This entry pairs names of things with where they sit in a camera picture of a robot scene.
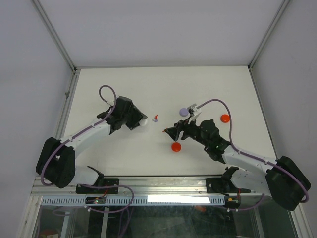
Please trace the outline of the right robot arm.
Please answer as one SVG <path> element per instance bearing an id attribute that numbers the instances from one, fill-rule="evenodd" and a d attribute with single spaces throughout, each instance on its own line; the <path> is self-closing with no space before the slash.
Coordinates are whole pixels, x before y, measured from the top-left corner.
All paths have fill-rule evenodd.
<path id="1" fill-rule="evenodd" d="M 242 151 L 220 136 L 212 119 L 204 120 L 200 125 L 195 121 L 180 120 L 164 132 L 175 142 L 193 139 L 204 146 L 211 159 L 229 165 L 221 180 L 222 188 L 227 192 L 239 188 L 262 193 L 289 211 L 309 199 L 311 183 L 291 158 L 261 157 Z"/>

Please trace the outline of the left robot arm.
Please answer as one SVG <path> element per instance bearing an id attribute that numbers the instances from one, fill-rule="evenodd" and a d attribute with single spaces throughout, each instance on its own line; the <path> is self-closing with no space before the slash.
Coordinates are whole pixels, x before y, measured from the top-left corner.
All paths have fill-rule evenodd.
<path id="1" fill-rule="evenodd" d="M 76 158 L 122 126 L 130 130 L 145 126 L 147 118 L 131 99 L 120 96 L 86 128 L 61 139 L 47 139 L 35 168 L 36 173 L 43 185 L 65 188 L 71 183 L 84 184 L 92 192 L 100 192 L 104 186 L 104 174 L 91 166 L 76 165 Z"/>

